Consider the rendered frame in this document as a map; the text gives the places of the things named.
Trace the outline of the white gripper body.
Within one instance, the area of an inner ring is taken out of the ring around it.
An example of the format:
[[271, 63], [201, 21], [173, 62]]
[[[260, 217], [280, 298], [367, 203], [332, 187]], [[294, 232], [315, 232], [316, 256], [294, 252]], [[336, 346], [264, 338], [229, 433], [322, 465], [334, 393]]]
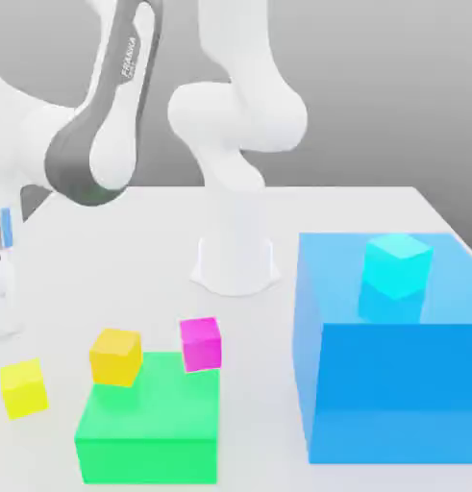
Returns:
[[23, 331], [12, 254], [0, 251], [0, 339]]

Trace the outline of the small yellow cube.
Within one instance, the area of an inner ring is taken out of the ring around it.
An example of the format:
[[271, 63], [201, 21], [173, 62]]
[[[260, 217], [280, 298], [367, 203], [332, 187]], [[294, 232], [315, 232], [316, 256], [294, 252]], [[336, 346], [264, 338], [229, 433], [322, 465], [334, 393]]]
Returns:
[[48, 407], [38, 358], [1, 367], [0, 385], [5, 409], [11, 420], [43, 411]]

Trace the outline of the small orange cube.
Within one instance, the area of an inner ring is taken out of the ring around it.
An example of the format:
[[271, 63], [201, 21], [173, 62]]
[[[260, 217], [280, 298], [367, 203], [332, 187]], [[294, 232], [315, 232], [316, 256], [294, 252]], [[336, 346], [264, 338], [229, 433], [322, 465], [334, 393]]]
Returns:
[[89, 361], [94, 383], [131, 387], [143, 362], [140, 333], [102, 330], [89, 350]]

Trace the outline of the small magenta cube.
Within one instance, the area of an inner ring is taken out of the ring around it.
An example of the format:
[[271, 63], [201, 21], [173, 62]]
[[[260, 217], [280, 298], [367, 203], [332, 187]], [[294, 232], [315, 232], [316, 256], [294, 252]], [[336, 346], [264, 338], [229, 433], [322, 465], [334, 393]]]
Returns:
[[221, 368], [221, 333], [214, 317], [182, 320], [180, 330], [187, 373]]

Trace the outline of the small cyan cube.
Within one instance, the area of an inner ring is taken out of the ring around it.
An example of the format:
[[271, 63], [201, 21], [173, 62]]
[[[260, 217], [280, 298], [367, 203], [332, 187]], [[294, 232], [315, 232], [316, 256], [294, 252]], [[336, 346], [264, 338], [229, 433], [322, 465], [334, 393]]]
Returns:
[[409, 234], [366, 242], [359, 315], [366, 321], [414, 324], [420, 320], [434, 248]]

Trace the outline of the large green box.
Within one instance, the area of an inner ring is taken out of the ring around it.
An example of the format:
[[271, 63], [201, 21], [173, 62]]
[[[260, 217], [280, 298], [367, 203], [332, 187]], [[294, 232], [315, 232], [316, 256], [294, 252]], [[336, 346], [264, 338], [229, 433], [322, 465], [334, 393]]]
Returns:
[[130, 387], [93, 385], [74, 443], [86, 484], [215, 484], [220, 372], [147, 352]]

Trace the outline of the large blue box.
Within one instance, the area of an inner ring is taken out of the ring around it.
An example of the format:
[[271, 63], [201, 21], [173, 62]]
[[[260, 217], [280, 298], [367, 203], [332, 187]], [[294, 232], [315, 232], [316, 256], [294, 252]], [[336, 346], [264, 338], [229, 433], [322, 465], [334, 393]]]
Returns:
[[312, 464], [472, 464], [472, 256], [451, 234], [426, 286], [367, 284], [369, 234], [299, 236], [292, 358]]

